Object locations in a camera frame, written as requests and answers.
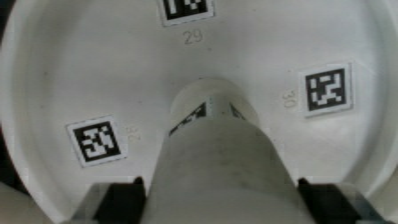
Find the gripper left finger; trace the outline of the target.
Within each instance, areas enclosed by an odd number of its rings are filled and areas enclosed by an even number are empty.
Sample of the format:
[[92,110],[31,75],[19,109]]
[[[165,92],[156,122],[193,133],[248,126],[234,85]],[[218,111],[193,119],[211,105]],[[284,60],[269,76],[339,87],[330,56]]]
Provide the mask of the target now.
[[90,186],[69,224],[140,224],[145,186],[140,177],[129,183]]

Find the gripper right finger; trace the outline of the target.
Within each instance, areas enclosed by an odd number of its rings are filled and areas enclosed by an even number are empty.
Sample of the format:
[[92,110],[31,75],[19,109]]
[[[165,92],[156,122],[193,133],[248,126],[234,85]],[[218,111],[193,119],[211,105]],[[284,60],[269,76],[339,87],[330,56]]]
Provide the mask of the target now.
[[300,178],[296,189],[316,224],[380,224],[380,214],[351,185],[314,184]]

